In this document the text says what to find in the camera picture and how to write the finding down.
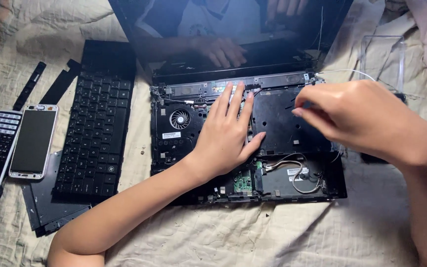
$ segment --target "hand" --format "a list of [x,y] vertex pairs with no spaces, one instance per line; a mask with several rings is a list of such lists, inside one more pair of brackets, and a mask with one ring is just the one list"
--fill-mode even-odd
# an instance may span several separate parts
[[253,94],[248,94],[240,118],[237,119],[245,85],[238,83],[229,106],[232,88],[229,82],[222,95],[212,104],[194,150],[182,160],[197,172],[196,176],[202,183],[244,163],[259,148],[266,134],[257,134],[243,146],[252,115]]
[[377,82],[305,87],[292,112],[330,141],[394,165],[427,165],[427,122]]
[[235,67],[246,63],[241,46],[235,44],[230,38],[195,37],[191,46],[200,54],[208,57],[217,67],[230,68],[230,61]]
[[309,0],[268,0],[267,24],[275,21],[277,15],[292,17],[304,12]]

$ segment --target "cooling fan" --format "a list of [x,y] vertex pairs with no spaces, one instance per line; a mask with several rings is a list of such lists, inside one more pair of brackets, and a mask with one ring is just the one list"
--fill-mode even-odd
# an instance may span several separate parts
[[178,109],[171,114],[169,121],[172,127],[177,130],[182,130],[189,125],[190,115],[186,110]]

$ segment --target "fingernail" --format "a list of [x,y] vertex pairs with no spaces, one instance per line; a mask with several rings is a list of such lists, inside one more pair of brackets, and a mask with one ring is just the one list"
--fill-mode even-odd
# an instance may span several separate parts
[[295,108],[292,110],[293,114],[298,116],[298,117],[302,117],[302,109],[301,108]]

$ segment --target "laptop screen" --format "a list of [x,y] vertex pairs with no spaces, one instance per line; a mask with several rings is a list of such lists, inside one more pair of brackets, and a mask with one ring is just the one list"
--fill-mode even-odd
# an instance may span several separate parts
[[352,2],[110,0],[141,64],[158,82],[169,76],[188,81],[189,74],[227,78],[314,68]]

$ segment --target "laptop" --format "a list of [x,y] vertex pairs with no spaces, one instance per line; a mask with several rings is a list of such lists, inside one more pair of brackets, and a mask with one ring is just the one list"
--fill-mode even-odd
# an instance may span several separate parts
[[[229,81],[255,95],[245,143],[267,133],[244,164],[171,205],[347,197],[337,145],[291,110],[304,86],[325,82],[315,73],[353,0],[304,1],[274,21],[268,0],[109,2],[150,75],[151,175],[193,150]],[[239,66],[234,57],[243,57]]]

